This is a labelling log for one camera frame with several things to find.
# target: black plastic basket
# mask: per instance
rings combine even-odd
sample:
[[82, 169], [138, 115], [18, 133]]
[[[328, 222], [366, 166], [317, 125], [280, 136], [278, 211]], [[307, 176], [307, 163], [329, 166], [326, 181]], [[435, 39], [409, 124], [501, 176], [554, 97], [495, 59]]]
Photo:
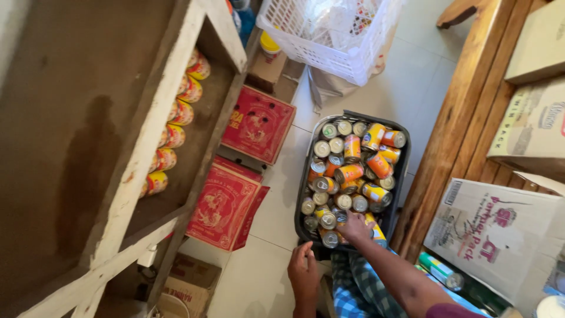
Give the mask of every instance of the black plastic basket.
[[398, 123], [387, 121], [386, 119], [375, 118], [375, 117], [371, 117], [371, 116], [367, 116], [367, 115], [363, 115], [363, 114], [358, 114], [358, 113], [355, 113], [355, 112], [349, 111], [349, 110], [344, 110], [343, 115], [331, 115], [331, 116], [328, 116], [328, 117], [320, 120], [316, 124], [316, 126], [314, 127], [314, 130], [312, 132], [312, 138], [310, 140], [310, 146], [309, 146], [308, 152], [306, 154], [306, 164], [304, 164], [304, 169], [302, 171], [302, 179], [300, 181], [300, 187], [299, 187], [299, 190], [298, 190], [298, 199], [297, 199], [297, 204], [296, 204], [296, 211], [294, 212], [294, 229], [296, 230], [296, 234], [300, 238], [301, 242], [310, 241], [310, 240], [313, 241], [314, 244], [312, 246], [315, 248], [315, 253], [317, 254], [316, 258], [318, 260], [328, 259], [328, 255], [329, 255], [328, 252], [331, 252], [332, 250], [357, 251], [351, 245], [341, 245], [340, 244], [334, 249], [326, 248], [325, 246], [323, 246], [322, 242], [321, 242], [321, 240], [320, 240], [320, 238], [317, 234], [310, 233], [308, 230], [306, 230], [304, 228], [303, 220], [304, 220], [305, 215], [304, 215], [304, 213], [301, 212], [302, 202], [304, 201], [304, 198], [306, 197], [305, 189], [306, 189], [306, 187], [308, 187], [308, 180], [307, 179], [308, 179], [308, 172], [310, 171], [310, 163], [312, 162], [312, 159], [314, 158], [313, 148], [314, 148], [314, 144], [320, 138], [321, 128], [326, 123], [336, 123], [336, 122], [341, 121], [343, 119], [347, 119], [348, 121], [351, 121], [352, 123], [358, 122], [358, 121], [364, 121], [364, 122], [367, 122], [367, 123], [381, 123], [384, 126], [392, 128], [393, 130], [402, 131], [406, 135], [406, 144], [405, 144], [404, 147], [402, 147], [402, 149], [401, 149], [402, 153], [401, 153], [400, 159], [398, 160], [398, 162], [396, 163], [396, 165], [394, 167], [394, 178], [396, 179], [396, 185], [394, 186], [394, 188], [392, 190], [390, 190], [391, 193], [393, 194], [393, 201], [385, 208], [385, 210], [383, 212], [376, 215], [376, 216], [379, 217], [379, 219], [382, 220], [380, 222], [381, 223], [380, 227], [381, 227], [381, 230], [383, 231], [383, 234], [385, 235], [387, 240], [390, 240], [390, 238], [392, 237], [392, 234], [394, 232], [394, 227], [396, 226], [396, 222], [398, 220], [398, 213], [397, 213], [398, 198], [400, 196], [400, 190], [402, 189], [402, 183], [404, 181], [404, 176], [406, 175], [406, 170], [408, 168], [408, 158], [410, 157], [410, 148], [411, 148], [410, 134], [408, 133], [406, 128], [402, 127]]

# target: hand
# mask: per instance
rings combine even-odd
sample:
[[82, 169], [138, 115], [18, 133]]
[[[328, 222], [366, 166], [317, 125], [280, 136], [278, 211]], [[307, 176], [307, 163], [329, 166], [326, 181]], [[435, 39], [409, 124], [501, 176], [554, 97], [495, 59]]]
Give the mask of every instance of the hand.
[[353, 246], [364, 240], [371, 240], [371, 231], [375, 222], [365, 225], [365, 216], [347, 210], [347, 223], [338, 226], [337, 231]]
[[[312, 247], [312, 241], [294, 248], [287, 270], [297, 306], [312, 304], [315, 309], [318, 301], [319, 278], [314, 252], [310, 247]], [[304, 264], [304, 257], [308, 258], [308, 267]]]

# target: plaid pants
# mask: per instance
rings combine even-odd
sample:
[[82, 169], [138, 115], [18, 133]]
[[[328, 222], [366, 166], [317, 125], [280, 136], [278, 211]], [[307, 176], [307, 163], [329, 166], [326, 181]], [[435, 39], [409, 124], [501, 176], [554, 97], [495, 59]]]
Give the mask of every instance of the plaid pants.
[[[333, 306], [340, 318], [408, 318], [363, 256], [334, 251], [331, 258]], [[461, 306], [487, 316], [458, 294], [444, 290]]]

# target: white plastic crate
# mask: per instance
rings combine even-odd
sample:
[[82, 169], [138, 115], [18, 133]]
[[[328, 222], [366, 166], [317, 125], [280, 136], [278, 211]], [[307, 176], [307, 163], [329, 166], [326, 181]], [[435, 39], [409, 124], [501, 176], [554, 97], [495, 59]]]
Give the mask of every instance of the white plastic crate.
[[363, 86], [404, 0], [264, 0], [257, 26], [289, 58]]

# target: purple sleeve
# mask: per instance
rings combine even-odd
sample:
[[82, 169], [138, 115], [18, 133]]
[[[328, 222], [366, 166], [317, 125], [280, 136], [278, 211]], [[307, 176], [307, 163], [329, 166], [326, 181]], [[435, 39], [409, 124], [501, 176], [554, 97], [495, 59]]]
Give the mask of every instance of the purple sleeve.
[[435, 304], [425, 313], [425, 318], [485, 318], [456, 304]]

